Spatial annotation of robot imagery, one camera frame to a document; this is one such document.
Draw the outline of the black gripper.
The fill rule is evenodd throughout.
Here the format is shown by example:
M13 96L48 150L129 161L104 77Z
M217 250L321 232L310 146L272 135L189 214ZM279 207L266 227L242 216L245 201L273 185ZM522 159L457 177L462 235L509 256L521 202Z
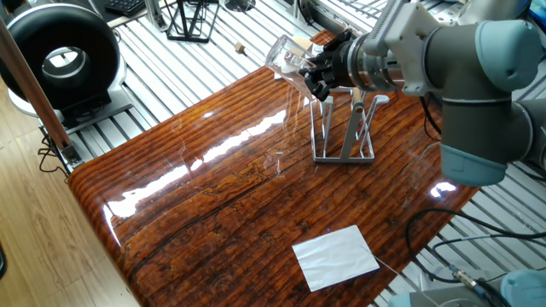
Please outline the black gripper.
M324 72L303 71L305 85L319 101L325 101L332 88L340 86L366 88L357 66L359 48L365 38L365 36L354 38L352 31L343 31L323 45L318 55L308 60L307 68L326 67Z

